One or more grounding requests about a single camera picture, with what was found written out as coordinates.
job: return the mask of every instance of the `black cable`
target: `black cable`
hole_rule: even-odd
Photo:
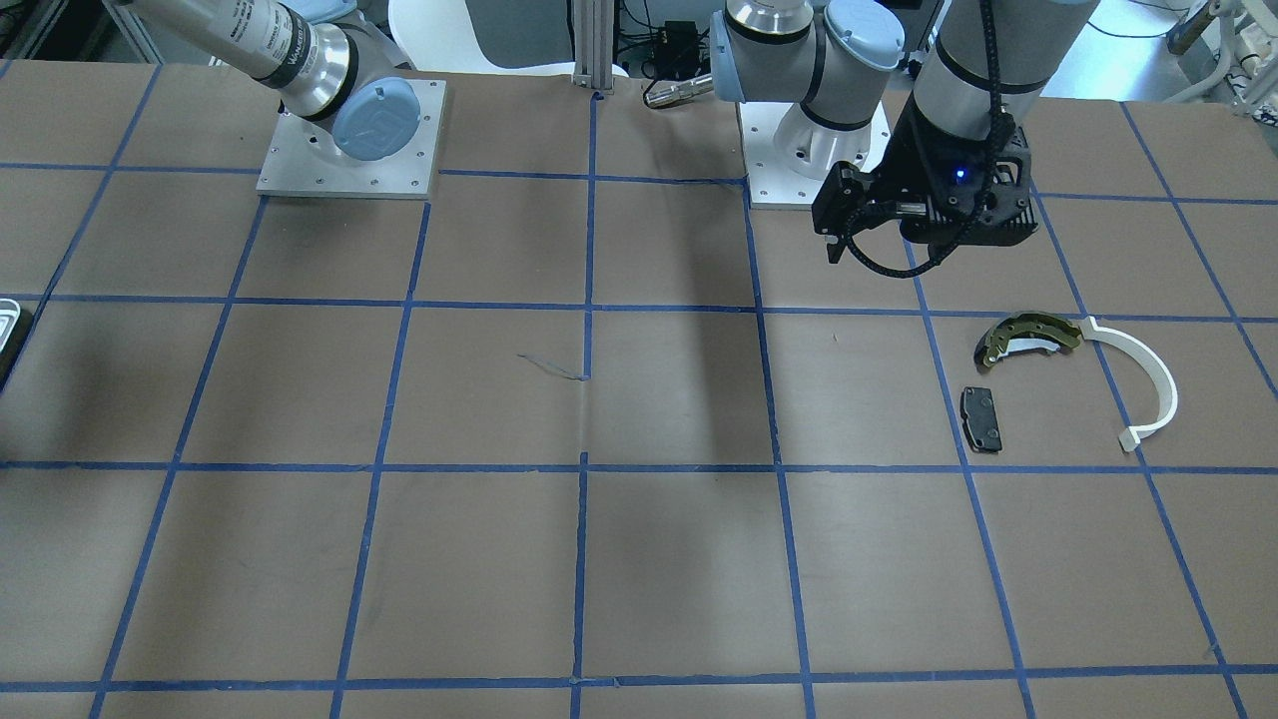
[[[1159,5],[1158,3],[1144,3],[1143,0],[1127,0],[1132,5],[1144,5],[1146,8],[1154,8],[1155,10],[1168,10],[1172,13],[1187,13],[1189,8],[1168,8],[1167,5]]]
[[[630,10],[630,5],[626,5],[625,0],[622,0],[622,1],[621,1],[621,9],[622,9],[622,10],[625,11],[625,14],[630,15],[630,19],[631,19],[631,20],[633,20],[633,22],[634,22],[634,23],[635,23],[636,26],[639,26],[639,27],[645,27],[645,28],[648,28],[648,29],[652,29],[652,31],[656,31],[656,29],[658,29],[658,28],[654,28],[654,27],[652,27],[652,24],[651,24],[651,23],[652,23],[652,17],[649,17],[649,18],[648,18],[648,22],[647,22],[647,23],[645,23],[645,22],[643,22],[643,20],[640,20],[639,18],[636,18],[636,17],[635,17],[635,14],[634,14],[634,13],[633,13],[633,11]]]
[[[679,61],[682,60],[684,56],[688,55],[688,51],[691,50],[693,47],[697,47],[699,50],[700,49],[700,41],[705,40],[705,36],[708,36],[709,33],[711,33],[711,28],[705,28],[704,31],[702,31],[702,33],[697,36],[697,42],[695,43],[689,43],[686,47],[684,47],[684,51],[680,52],[679,55],[676,55],[675,59],[670,61],[670,64],[671,65],[677,65]],[[639,72],[643,72],[643,65],[639,65]],[[648,107],[649,110],[661,110],[662,107],[653,107],[652,105],[648,103],[648,93],[652,92],[652,88],[657,87],[658,82],[661,82],[661,77],[659,77],[661,75],[661,68],[657,66],[657,63],[652,64],[652,74],[656,75],[656,77],[652,78],[652,82],[648,83],[648,87],[643,88],[643,95],[640,97],[643,98],[644,107]]]
[[[1003,148],[1011,133],[1016,130],[1016,120],[1003,111],[1002,74],[998,69],[998,36],[994,32],[992,0],[980,0],[980,24],[985,36],[985,65],[989,74],[989,133],[985,135],[985,176],[980,181],[980,192],[976,193],[971,212],[964,217],[962,223],[955,231],[953,239],[938,249],[927,262],[909,269],[896,269],[870,259],[856,245],[856,240],[852,239],[852,225],[859,218],[859,212],[854,212],[847,217],[847,223],[843,226],[843,234],[840,239],[847,245],[847,250],[852,253],[852,257],[856,257],[858,262],[883,276],[907,280],[944,262],[976,227],[976,218],[985,209],[985,204],[990,197],[990,189],[994,186],[994,172],[998,171],[998,151]]]
[[[1178,26],[1178,24],[1181,24],[1181,23],[1176,23],[1174,26],[1164,29],[1163,32],[1160,32],[1158,34],[1121,34],[1121,33],[1117,33],[1117,32],[1109,32],[1108,29],[1102,29],[1102,28],[1097,27],[1095,23],[1093,23],[1091,20],[1088,20],[1088,27],[1090,27],[1091,29],[1099,32],[1100,34],[1108,34],[1109,37],[1120,37],[1122,40],[1154,40],[1155,37],[1164,37],[1164,36],[1167,36],[1168,32],[1172,32],[1173,29],[1176,29],[1176,26]]]

